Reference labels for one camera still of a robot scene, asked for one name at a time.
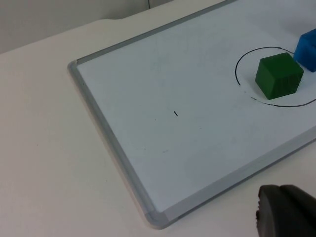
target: blue cube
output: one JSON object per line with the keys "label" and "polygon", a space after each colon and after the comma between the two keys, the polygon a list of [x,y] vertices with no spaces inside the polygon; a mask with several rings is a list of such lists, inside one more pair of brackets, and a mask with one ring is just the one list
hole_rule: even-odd
{"label": "blue cube", "polygon": [[294,60],[309,71],[316,72],[316,29],[301,36]]}

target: drawn circle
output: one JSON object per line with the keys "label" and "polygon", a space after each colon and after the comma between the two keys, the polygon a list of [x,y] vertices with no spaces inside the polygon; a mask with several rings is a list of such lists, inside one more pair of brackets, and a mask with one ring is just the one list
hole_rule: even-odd
{"label": "drawn circle", "polygon": [[236,64],[236,82],[251,99],[265,105],[282,108],[296,108],[309,105],[316,101],[316,77],[307,70],[304,70],[304,75],[296,93],[273,100],[268,100],[255,82],[260,59],[284,52],[293,54],[287,49],[273,46],[257,48],[247,52]]}

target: whiteboard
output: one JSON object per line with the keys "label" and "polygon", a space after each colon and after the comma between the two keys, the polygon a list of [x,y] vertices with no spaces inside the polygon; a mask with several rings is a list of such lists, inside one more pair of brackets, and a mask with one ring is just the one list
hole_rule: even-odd
{"label": "whiteboard", "polygon": [[316,74],[270,101],[254,81],[315,12],[314,0],[227,1],[70,64],[154,227],[316,138]]}

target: whiteboard surface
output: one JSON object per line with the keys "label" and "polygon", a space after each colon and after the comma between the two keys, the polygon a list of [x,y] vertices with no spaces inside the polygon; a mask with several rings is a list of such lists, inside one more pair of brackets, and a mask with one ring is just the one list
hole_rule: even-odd
{"label": "whiteboard surface", "polygon": [[[284,51],[247,55],[235,79],[252,49],[294,51],[315,12],[314,0],[237,0],[78,65],[157,211],[316,125],[316,102],[251,99],[267,102],[253,83],[259,60]],[[268,102],[312,99],[316,74],[305,72],[296,94]]]}

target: white wall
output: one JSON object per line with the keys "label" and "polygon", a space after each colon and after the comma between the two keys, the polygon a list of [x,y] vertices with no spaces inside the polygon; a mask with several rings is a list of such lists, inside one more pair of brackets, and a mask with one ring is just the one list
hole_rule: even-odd
{"label": "white wall", "polygon": [[0,53],[98,19],[146,9],[147,0],[0,0]]}

